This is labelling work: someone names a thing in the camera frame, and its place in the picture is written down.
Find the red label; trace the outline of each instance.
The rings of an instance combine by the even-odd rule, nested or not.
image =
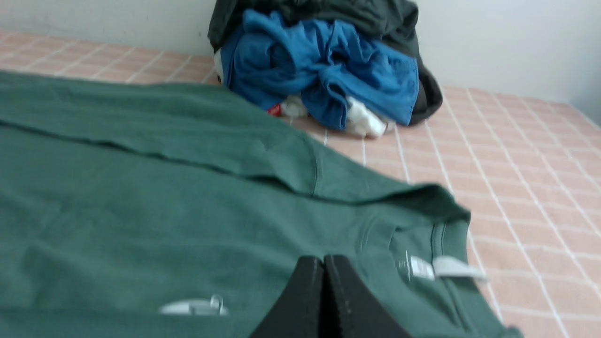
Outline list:
[[[277,105],[267,109],[267,113],[271,116],[282,116],[282,106],[278,103]]]

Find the blue clothing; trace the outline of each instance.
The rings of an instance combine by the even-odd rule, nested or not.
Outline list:
[[[344,21],[286,27],[278,12],[246,10],[221,49],[224,85],[267,110],[299,94],[324,126],[345,130],[346,97],[407,125],[419,91],[417,62]]]

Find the pink grid-patterned fabric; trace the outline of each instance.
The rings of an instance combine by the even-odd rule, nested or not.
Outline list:
[[[0,69],[98,81],[218,85],[211,57],[0,31]],[[471,264],[529,338],[601,334],[601,130],[569,105],[444,88],[427,123],[379,140],[291,120],[384,175],[439,182],[472,210]]]

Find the green t-shirt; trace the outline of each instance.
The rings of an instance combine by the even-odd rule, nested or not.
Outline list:
[[[0,73],[0,336],[248,337],[300,256],[342,254],[415,338],[519,337],[467,278],[469,213],[225,88]],[[218,295],[227,315],[162,315]]]

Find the tag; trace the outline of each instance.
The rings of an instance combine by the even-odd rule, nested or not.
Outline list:
[[[271,116],[280,117],[282,116],[282,105],[278,103],[277,105],[267,109],[267,113]]]
[[[417,256],[411,256],[411,273],[416,277],[426,278],[429,280],[435,279],[432,264]]]
[[[485,273],[455,257],[436,257],[432,260],[432,266],[437,277],[468,277],[478,281],[488,281]]]
[[[224,306],[220,295],[213,295],[210,300],[192,299],[169,303],[159,309],[162,315],[187,316],[227,316],[228,309]]]

